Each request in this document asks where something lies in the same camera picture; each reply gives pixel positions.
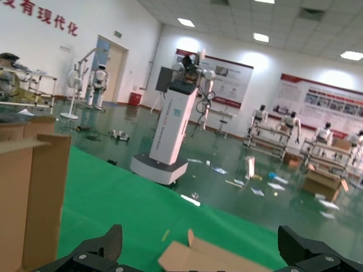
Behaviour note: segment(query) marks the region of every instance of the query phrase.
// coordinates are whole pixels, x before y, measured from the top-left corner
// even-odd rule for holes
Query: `display board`
[[[174,62],[182,62],[185,56],[194,60],[195,55],[196,53],[178,49]],[[211,56],[206,56],[200,62],[200,67],[216,72],[213,85],[216,97],[213,101],[240,109],[254,68]]]
[[[363,129],[363,93],[282,74],[270,115],[282,117],[293,111],[312,129],[330,122],[335,137]]]

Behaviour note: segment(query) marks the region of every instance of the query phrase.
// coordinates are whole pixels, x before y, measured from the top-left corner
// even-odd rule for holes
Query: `ceiling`
[[[210,0],[138,1],[166,25],[363,65],[340,57],[345,51],[363,53],[363,0],[229,0],[229,6]],[[300,19],[301,7],[326,13],[319,22]],[[177,18],[196,27],[184,27]],[[268,35],[269,43],[255,41],[254,32]]]

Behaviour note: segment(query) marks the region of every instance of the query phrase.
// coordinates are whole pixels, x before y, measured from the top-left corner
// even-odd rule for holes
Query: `doorway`
[[[108,88],[103,95],[103,101],[116,103],[128,51],[102,36],[98,36],[97,48],[105,50],[106,54],[96,52],[92,63],[92,71],[97,70],[99,65],[106,65],[106,71],[110,74],[110,79]],[[93,103],[96,103],[97,99],[98,96],[95,95]]]

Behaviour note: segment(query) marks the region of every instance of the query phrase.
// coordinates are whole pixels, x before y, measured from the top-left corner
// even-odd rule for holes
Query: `metal rack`
[[[264,125],[261,125],[261,124],[255,125],[254,128],[257,129],[257,130],[268,131],[271,134],[280,135],[280,137],[282,137],[282,138],[286,137],[286,143],[282,143],[282,142],[274,141],[272,139],[268,139],[268,138],[259,136],[259,135],[255,134],[254,131],[252,131],[251,135],[249,137],[248,143],[247,143],[248,148],[251,148],[251,149],[256,150],[258,152],[262,152],[262,153],[267,154],[269,156],[276,157],[280,161],[282,161],[284,159],[284,157],[285,157],[286,149],[288,148],[288,143],[290,141],[291,135],[289,133],[287,133],[286,131],[282,131],[282,130],[279,130],[279,129],[274,129],[272,127],[264,126]],[[268,147],[268,148],[272,148],[272,151],[269,152],[269,151],[263,150],[261,148],[257,148],[257,145],[256,145],[256,147],[253,147],[253,146],[251,146],[252,142],[254,142],[254,143],[256,143],[256,144],[258,144],[260,146],[265,146],[265,147]],[[274,154],[273,150],[278,150],[279,154]]]
[[[39,73],[33,73],[28,71],[22,71],[22,70],[15,70],[7,67],[0,66],[0,71],[9,71],[15,74],[21,74],[25,76],[30,76],[27,80],[20,80],[22,83],[27,83],[27,89],[25,90],[32,92],[35,94],[35,102],[34,103],[14,103],[14,102],[6,102],[6,101],[0,101],[0,104],[4,105],[16,105],[16,106],[26,106],[26,107],[38,107],[38,108],[50,108],[50,114],[53,114],[53,108],[54,108],[54,98],[56,93],[56,83],[57,78],[49,75],[39,74]],[[49,79],[53,81],[53,92],[52,94],[44,93],[39,90],[40,82],[42,79]],[[40,104],[38,103],[40,97],[49,97],[52,98],[52,102],[50,105],[48,104]]]
[[[303,143],[303,147],[304,147],[304,144],[309,145],[310,149],[308,149],[307,151],[304,151],[304,150],[300,151],[300,154],[305,156],[305,159],[304,159],[302,165],[304,165],[306,167],[309,164],[309,162],[312,162],[317,165],[324,165],[329,168],[341,170],[341,174],[340,174],[341,177],[344,177],[347,174],[349,160],[353,156],[352,148],[350,150],[345,150],[345,149],[338,148],[335,146],[329,146],[327,144],[318,143],[318,142],[315,142],[310,139],[305,139],[304,143]],[[323,149],[323,150],[333,151],[337,155],[347,156],[348,159],[345,163],[341,163],[335,159],[330,159],[330,158],[327,158],[324,156],[320,156],[319,155],[320,152],[318,154],[314,154],[314,151],[316,150],[316,148],[319,148],[319,150]]]

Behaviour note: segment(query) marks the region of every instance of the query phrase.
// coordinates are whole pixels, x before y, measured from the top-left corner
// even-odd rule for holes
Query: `white wall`
[[[21,1],[12,9],[0,2],[0,52],[18,55],[20,62],[31,69],[40,69],[58,77],[57,94],[69,93],[65,80],[74,63],[96,47],[101,35],[129,50],[119,102],[128,101],[133,86],[144,87],[149,61],[157,43],[161,24],[136,0],[32,0],[36,4],[33,16],[23,14]],[[62,15],[79,27],[77,37],[60,31],[37,19],[38,7],[51,10],[53,20]],[[114,37],[117,30],[121,39]],[[60,50],[60,46],[71,52]]]
[[[160,68],[171,67],[177,48],[192,52],[205,48],[209,56],[254,67],[241,110],[228,109],[237,117],[230,123],[227,131],[240,137],[246,134],[252,111],[261,104],[271,106],[281,73],[363,92],[363,77],[359,66],[167,26],[162,31],[150,84],[142,100],[143,105],[153,106],[159,95],[155,86]],[[225,109],[225,106],[213,103],[212,108]],[[194,111],[191,120],[197,121],[197,118],[198,114]],[[220,117],[211,114],[208,126],[218,128],[219,120]],[[269,119],[269,123],[276,124],[277,121]],[[302,132],[304,136],[312,133],[307,130]],[[290,142],[291,146],[297,147],[293,142]]]

